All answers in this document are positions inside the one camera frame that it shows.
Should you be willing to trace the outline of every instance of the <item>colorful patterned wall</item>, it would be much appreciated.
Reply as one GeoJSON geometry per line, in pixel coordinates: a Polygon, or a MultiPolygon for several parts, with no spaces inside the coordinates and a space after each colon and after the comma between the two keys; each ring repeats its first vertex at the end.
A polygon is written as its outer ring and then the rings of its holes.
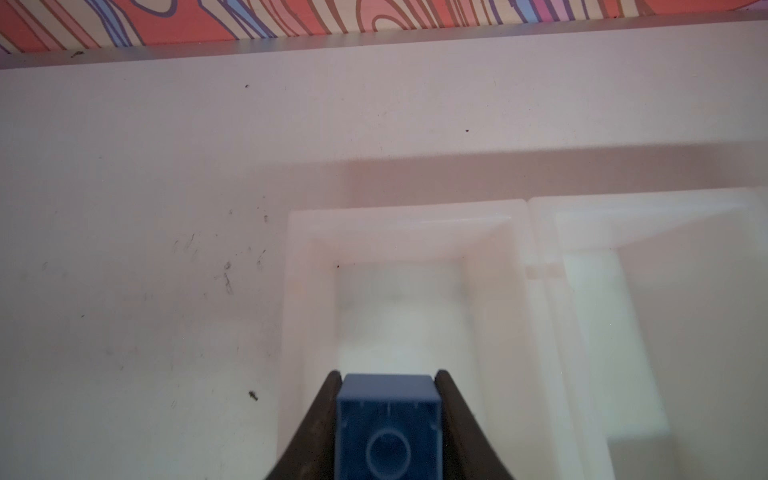
{"type": "Polygon", "coordinates": [[[768,0],[0,0],[0,55],[766,5],[768,0]]]}

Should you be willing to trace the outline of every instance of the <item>white plastic tray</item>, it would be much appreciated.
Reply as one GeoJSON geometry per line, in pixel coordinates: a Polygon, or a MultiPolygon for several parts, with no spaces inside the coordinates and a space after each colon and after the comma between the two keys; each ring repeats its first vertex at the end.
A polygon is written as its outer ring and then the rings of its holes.
{"type": "Polygon", "coordinates": [[[447,369],[516,478],[583,471],[522,200],[294,212],[278,451],[325,375],[447,369]]]}
{"type": "Polygon", "coordinates": [[[535,198],[588,478],[765,478],[768,222],[747,189],[535,198]]]}

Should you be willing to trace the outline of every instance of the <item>scuff mark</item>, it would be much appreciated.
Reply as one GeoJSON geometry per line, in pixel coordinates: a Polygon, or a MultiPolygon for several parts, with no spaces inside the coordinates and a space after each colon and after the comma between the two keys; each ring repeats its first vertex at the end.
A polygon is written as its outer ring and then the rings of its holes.
{"type": "Polygon", "coordinates": [[[194,240],[194,233],[192,233],[192,237],[187,240],[187,242],[184,244],[184,251],[186,252],[189,250],[190,245],[192,244],[192,240],[194,240]]]}
{"type": "Polygon", "coordinates": [[[261,266],[261,257],[266,253],[266,248],[261,252],[261,255],[259,255],[259,258],[256,259],[256,268],[261,271],[263,267],[261,266]]]}
{"type": "Polygon", "coordinates": [[[227,295],[234,295],[235,292],[232,291],[232,285],[230,284],[230,278],[227,276],[227,274],[224,274],[224,286],[227,288],[227,295]]]}

